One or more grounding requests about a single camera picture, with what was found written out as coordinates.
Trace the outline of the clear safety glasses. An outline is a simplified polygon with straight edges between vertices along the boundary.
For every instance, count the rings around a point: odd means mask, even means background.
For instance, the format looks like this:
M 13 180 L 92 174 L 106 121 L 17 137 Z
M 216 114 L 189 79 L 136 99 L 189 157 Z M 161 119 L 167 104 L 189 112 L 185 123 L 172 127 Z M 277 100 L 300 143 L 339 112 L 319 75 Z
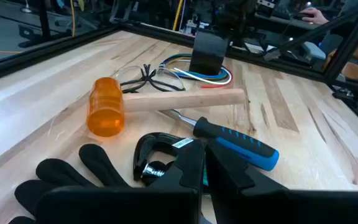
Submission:
M 186 90 L 177 74 L 167 68 L 152 68 L 151 64 L 122 68 L 110 77 L 119 81 L 123 93 L 140 93 L 141 89 L 147 87 L 160 92 Z

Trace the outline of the black and blue screwdriver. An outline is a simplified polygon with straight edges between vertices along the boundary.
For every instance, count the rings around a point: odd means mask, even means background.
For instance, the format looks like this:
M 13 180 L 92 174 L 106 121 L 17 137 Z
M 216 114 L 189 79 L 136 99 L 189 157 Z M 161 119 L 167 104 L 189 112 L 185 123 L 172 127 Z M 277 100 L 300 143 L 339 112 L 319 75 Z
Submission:
M 194 136 L 215 139 L 226 148 L 235 151 L 245 160 L 263 170 L 273 170 L 278 162 L 280 154 L 276 149 L 247 134 L 210 123 L 205 117 L 194 120 L 183 116 L 176 110 L 160 110 L 160 112 L 188 124 L 193 128 Z

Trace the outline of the black C-clamp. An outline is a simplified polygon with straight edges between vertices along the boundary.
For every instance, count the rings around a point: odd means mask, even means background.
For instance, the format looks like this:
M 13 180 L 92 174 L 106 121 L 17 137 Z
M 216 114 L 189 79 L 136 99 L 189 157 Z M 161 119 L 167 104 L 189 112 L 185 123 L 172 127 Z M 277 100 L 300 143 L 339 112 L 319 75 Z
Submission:
M 163 176 L 174 161 L 164 164 L 161 161 L 149 161 L 155 152 L 177 157 L 190 149 L 203 149 L 204 144 L 197 139 L 181 138 L 168 133 L 148 133 L 142 136 L 135 147 L 133 159 L 133 178 L 145 186 L 151 185 Z

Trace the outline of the black and grey work glove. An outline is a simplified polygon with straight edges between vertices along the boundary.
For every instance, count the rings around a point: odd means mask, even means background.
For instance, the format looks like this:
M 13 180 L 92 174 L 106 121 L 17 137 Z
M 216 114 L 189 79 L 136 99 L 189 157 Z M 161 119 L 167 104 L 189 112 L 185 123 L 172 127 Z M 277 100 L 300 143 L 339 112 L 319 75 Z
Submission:
M 82 163 L 107 187 L 127 185 L 111 164 L 106 152 L 95 144 L 85 144 L 80 148 Z M 69 163 L 61 159 L 45 159 L 36 168 L 37 180 L 28 180 L 16 187 L 16 200 L 31 214 L 40 196 L 55 187 L 66 185 L 94 186 Z

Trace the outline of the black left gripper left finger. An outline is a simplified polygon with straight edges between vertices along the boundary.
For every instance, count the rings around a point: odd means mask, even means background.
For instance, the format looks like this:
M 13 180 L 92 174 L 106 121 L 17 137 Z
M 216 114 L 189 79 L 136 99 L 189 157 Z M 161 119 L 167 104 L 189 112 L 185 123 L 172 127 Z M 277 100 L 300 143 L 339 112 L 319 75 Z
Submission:
M 199 224 L 204 148 L 179 154 L 148 187 L 66 185 L 36 204 L 43 224 Z

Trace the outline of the black duct tape roll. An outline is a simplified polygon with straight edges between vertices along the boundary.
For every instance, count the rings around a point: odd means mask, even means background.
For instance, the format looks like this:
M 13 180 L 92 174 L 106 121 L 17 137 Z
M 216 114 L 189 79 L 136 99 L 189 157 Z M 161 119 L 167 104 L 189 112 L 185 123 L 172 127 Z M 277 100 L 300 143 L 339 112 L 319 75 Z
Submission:
M 199 30 L 193 44 L 190 71 L 207 76 L 218 75 L 228 45 L 227 34 L 212 30 Z

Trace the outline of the round grey floor stand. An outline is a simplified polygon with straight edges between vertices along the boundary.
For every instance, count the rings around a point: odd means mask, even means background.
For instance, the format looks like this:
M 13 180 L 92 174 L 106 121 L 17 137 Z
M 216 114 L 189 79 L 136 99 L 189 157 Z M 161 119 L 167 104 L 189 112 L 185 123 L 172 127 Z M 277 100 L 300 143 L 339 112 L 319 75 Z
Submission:
M 32 14 L 33 10 L 29 6 L 29 0 L 24 0 L 25 4 L 23 7 L 21 7 L 21 12 Z

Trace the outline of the person's hand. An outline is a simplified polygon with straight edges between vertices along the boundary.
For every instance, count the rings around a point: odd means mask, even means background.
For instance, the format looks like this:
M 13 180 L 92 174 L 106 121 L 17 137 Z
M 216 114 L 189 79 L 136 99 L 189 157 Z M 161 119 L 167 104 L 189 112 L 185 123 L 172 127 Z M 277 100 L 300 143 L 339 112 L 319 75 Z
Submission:
M 314 7 L 308 7 L 300 12 L 304 14 L 305 17 L 302 17 L 302 20 L 312 24 L 323 25 L 329 21 L 323 16 L 322 12 Z

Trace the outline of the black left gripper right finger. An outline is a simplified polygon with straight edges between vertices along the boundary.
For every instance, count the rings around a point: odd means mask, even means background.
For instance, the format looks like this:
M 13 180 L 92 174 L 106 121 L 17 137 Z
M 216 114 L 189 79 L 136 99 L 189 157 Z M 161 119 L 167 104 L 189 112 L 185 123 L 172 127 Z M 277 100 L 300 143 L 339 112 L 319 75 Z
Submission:
M 218 224 L 358 224 L 358 191 L 288 189 L 216 140 L 205 156 Z

